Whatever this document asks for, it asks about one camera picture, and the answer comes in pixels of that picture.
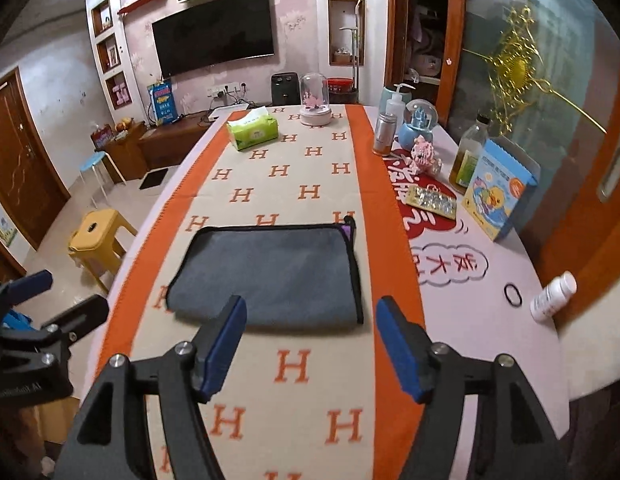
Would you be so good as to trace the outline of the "black wall television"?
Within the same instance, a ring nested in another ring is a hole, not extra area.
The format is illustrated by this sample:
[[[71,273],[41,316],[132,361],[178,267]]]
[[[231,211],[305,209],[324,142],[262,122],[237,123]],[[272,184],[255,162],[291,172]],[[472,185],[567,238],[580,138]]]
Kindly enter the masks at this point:
[[[214,0],[152,24],[161,75],[274,53],[270,0]]]

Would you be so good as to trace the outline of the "black floor mat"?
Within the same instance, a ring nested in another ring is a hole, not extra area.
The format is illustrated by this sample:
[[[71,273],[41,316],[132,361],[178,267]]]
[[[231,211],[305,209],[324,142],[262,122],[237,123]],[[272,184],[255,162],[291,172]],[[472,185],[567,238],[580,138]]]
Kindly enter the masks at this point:
[[[164,182],[168,171],[168,167],[150,170],[141,181],[139,189],[146,190],[147,188],[156,188],[156,186],[161,185],[161,183]]]

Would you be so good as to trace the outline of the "green tissue box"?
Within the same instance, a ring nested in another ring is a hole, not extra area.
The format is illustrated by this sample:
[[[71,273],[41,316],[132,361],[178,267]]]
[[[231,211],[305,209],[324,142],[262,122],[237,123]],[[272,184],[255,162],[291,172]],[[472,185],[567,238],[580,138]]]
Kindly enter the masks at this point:
[[[250,110],[243,118],[230,120],[226,128],[231,144],[239,152],[278,138],[278,121],[264,106]]]

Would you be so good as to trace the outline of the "orange H-pattern blanket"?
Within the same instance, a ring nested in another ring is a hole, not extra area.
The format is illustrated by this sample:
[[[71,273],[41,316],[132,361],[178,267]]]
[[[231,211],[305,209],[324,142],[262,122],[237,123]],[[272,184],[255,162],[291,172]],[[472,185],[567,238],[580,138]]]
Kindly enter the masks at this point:
[[[230,479],[395,479],[421,408],[375,327],[390,295],[423,319],[408,238],[360,105],[324,127],[276,108],[278,137],[239,151],[218,122],[169,182],[109,295],[101,357],[157,356],[229,296],[247,328],[202,407]]]

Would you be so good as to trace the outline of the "blue poster sign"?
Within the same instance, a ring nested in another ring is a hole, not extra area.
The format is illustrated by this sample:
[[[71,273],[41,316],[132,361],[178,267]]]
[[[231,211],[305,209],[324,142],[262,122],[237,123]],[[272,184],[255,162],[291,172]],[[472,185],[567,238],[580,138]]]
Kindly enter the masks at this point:
[[[156,126],[172,124],[179,118],[169,79],[150,84],[147,91],[150,96],[150,117]]]

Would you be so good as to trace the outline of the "glass oil bottle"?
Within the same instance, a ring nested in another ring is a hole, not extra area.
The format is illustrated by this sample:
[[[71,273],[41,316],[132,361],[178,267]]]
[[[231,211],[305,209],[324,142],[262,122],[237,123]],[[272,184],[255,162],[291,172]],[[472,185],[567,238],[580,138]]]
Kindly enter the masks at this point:
[[[474,125],[470,126],[459,142],[458,151],[452,165],[449,182],[460,193],[464,193],[472,180],[479,156],[488,140],[490,119],[478,114]]]

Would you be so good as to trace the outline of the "blue snow globe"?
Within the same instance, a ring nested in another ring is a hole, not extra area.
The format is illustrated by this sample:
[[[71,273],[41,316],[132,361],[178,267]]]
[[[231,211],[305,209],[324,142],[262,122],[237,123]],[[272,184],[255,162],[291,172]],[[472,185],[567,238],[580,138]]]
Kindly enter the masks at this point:
[[[438,113],[432,103],[422,99],[406,104],[406,112],[409,118],[399,128],[397,136],[400,148],[410,152],[418,138],[432,142],[432,130],[438,125]]]

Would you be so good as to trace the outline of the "yellow plastic stool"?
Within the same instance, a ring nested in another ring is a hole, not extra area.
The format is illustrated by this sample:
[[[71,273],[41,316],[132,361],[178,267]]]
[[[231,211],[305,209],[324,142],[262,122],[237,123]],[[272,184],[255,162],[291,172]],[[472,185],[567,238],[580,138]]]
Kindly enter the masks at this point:
[[[133,237],[138,235],[138,231],[118,210],[92,210],[83,217],[79,229],[68,242],[68,256],[86,269],[106,294],[109,288],[101,276],[105,273],[115,276],[127,253],[117,240],[120,229],[127,230]]]

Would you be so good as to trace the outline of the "white pill bottle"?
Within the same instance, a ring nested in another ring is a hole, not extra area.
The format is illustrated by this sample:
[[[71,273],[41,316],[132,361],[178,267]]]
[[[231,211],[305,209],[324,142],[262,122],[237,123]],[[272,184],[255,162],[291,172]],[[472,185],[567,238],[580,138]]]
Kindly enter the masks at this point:
[[[577,281],[572,272],[565,271],[553,278],[537,296],[532,298],[529,304],[532,318],[538,323],[552,318],[568,304],[577,288]]]

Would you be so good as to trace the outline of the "metal cylinder jar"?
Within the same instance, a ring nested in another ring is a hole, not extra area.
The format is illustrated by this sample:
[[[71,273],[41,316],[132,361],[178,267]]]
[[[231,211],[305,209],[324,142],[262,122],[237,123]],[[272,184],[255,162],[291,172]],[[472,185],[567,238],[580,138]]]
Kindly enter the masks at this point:
[[[380,113],[376,119],[372,151],[380,156],[390,153],[397,127],[397,117]]]

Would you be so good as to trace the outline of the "brown wooden door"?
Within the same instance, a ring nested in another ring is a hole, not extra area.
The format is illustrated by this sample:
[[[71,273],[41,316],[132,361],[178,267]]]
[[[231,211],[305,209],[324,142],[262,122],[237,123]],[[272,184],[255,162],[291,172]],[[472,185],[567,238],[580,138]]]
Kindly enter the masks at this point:
[[[20,278],[70,194],[28,107],[17,68],[0,78],[0,278]]]

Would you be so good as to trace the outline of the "pink plush toy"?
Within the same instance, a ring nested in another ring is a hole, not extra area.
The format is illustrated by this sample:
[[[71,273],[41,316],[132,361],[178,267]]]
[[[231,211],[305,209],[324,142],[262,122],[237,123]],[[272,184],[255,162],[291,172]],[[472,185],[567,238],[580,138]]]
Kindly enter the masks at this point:
[[[438,156],[432,142],[418,136],[413,143],[410,151],[410,171],[416,176],[418,174],[429,174],[437,177],[442,166],[441,158]]]

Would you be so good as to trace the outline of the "purple and grey towel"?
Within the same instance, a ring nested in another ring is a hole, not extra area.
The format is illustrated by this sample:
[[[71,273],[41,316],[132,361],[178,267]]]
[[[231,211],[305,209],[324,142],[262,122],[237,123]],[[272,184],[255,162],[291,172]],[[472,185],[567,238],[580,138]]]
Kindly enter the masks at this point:
[[[356,231],[350,214],[334,223],[207,226],[167,287],[167,308],[205,323],[240,296],[253,330],[352,330],[364,323]]]

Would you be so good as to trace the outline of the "black speaker box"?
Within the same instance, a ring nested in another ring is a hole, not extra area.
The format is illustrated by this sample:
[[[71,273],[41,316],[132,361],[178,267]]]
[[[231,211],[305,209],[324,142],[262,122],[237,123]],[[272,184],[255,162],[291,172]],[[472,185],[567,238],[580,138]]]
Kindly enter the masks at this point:
[[[271,76],[273,106],[299,105],[301,103],[299,78],[296,73],[277,73]]]

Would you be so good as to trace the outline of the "blue duck carton box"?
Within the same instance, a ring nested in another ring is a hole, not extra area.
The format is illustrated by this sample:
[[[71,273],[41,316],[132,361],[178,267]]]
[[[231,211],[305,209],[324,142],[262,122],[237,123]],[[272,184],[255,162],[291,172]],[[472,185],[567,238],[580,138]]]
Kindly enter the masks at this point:
[[[479,156],[462,206],[496,242],[508,235],[538,186],[541,168],[505,136],[489,139]]]

